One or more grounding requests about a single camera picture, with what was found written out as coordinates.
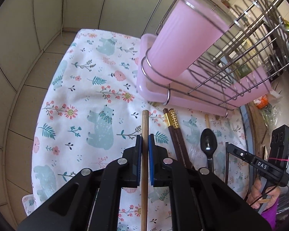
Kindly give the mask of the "person's right hand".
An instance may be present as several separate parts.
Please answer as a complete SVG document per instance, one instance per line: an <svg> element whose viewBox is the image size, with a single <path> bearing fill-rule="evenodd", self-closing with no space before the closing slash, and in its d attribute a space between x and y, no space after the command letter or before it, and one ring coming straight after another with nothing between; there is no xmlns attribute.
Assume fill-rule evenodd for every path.
<svg viewBox="0 0 289 231"><path fill-rule="evenodd" d="M261 180L259 178L256 178L254 184L251 187L251 192L249 193L247 197L247 203L253 208L258 209L261 204L263 204L263 198L261 198L262 195L262 184ZM270 196L271 198L267 201L267 205L265 207L265 210L270 209L278 200L281 190L280 187L268 187L266 189L267 197Z"/></svg>

